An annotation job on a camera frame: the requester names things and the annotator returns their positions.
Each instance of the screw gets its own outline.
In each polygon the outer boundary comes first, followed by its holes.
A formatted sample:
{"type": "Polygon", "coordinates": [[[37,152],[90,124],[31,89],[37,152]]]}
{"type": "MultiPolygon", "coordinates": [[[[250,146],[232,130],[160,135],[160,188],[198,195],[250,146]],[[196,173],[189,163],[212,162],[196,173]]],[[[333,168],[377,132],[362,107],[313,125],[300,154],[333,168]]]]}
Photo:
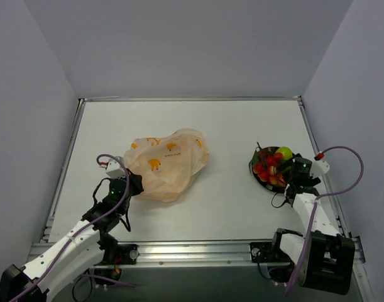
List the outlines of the screw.
{"type": "Polygon", "coordinates": [[[129,257],[132,260],[135,260],[139,256],[139,252],[137,250],[131,250],[129,253],[129,257]]]}
{"type": "Polygon", "coordinates": [[[260,250],[257,247],[254,247],[251,251],[253,256],[259,256],[260,255],[260,250]]]}

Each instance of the white wall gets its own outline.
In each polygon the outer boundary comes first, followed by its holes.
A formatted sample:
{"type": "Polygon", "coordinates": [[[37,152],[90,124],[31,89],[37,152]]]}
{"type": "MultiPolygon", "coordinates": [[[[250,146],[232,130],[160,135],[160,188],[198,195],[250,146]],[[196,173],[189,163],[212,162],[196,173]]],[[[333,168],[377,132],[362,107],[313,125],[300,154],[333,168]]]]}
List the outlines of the white wall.
{"type": "Polygon", "coordinates": [[[25,4],[0,0],[0,277],[40,235],[76,106],[25,4]]]}
{"type": "MultiPolygon", "coordinates": [[[[384,301],[384,1],[354,0],[304,94],[320,148],[343,144],[365,162],[358,188],[340,197],[377,301],[384,301]]],[[[344,152],[327,155],[337,188],[359,169],[344,152]]]]}
{"type": "Polygon", "coordinates": [[[78,97],[293,96],[352,0],[25,2],[78,97]]]}

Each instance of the red connector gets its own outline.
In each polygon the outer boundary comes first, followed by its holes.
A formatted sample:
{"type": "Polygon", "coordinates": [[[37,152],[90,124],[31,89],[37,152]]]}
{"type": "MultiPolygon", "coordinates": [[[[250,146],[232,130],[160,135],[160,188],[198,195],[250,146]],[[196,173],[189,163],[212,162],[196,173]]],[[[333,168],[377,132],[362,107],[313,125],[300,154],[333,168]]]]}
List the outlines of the red connector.
{"type": "Polygon", "coordinates": [[[319,152],[319,153],[315,156],[315,160],[321,160],[323,157],[324,157],[324,153],[319,152]]]}

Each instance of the metal frame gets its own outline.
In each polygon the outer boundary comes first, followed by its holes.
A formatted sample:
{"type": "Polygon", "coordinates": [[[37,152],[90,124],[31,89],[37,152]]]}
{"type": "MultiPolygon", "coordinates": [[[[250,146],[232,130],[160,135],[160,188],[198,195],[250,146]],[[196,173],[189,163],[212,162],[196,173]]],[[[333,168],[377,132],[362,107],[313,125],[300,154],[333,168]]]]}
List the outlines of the metal frame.
{"type": "MultiPolygon", "coordinates": [[[[296,101],[300,107],[307,132],[309,134],[312,147],[315,152],[319,151],[310,129],[309,122],[305,113],[305,108],[300,96],[290,98],[264,98],[264,97],[218,97],[218,98],[130,98],[130,97],[103,97],[80,99],[79,107],[74,119],[72,135],[70,138],[69,147],[62,167],[58,185],[53,198],[53,203],[49,213],[48,221],[45,226],[43,238],[40,243],[34,243],[31,246],[28,260],[32,260],[42,254],[46,249],[51,247],[53,243],[48,243],[50,230],[53,225],[55,210],[58,205],[58,200],[64,184],[67,168],[74,148],[77,132],[80,127],[80,122],[84,112],[84,107],[88,102],[112,102],[112,101],[296,101]]],[[[324,176],[324,184],[328,192],[332,191],[330,180],[324,176]]],[[[343,211],[337,197],[330,198],[334,214],[344,236],[349,237],[347,224],[345,222],[343,211]]],[[[219,267],[219,266],[255,266],[250,258],[250,243],[263,242],[266,240],[228,240],[228,241],[211,241],[211,242],[132,242],[138,244],[139,256],[136,266],[128,267],[219,267]]],[[[353,273],[362,295],[363,301],[374,301],[371,287],[366,277],[366,272],[363,267],[365,258],[362,251],[362,246],[359,240],[354,238],[356,244],[356,255],[353,267],[353,273]]],[[[120,244],[129,244],[128,242],[120,242],[120,244]]],[[[95,266],[95,268],[111,268],[110,266],[95,266]]]]}
{"type": "Polygon", "coordinates": [[[212,97],[212,98],[195,98],[195,97],[179,97],[179,98],[133,98],[127,96],[106,96],[101,98],[87,98],[86,102],[174,102],[174,101],[301,101],[300,96],[283,97],[283,96],[230,96],[230,97],[212,97]]]}

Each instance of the red cherry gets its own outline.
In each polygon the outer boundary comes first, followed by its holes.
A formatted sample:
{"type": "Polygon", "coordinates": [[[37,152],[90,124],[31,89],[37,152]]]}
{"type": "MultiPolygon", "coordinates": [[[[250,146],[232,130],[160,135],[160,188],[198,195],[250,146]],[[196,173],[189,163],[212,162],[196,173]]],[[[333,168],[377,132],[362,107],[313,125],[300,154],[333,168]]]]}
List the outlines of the red cherry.
{"type": "Polygon", "coordinates": [[[277,152],[276,154],[274,154],[274,159],[276,162],[283,160],[283,158],[284,158],[284,155],[280,152],[277,152]]]}
{"type": "Polygon", "coordinates": [[[263,171],[259,174],[259,178],[261,181],[266,182],[268,180],[268,173],[266,171],[263,171]]]}
{"type": "Polygon", "coordinates": [[[263,168],[263,165],[260,162],[258,162],[256,164],[256,171],[258,172],[258,174],[262,173],[264,170],[265,170],[265,168],[263,168]]]}
{"type": "Polygon", "coordinates": [[[271,156],[267,157],[267,165],[270,167],[272,165],[275,165],[275,159],[271,156]]]}

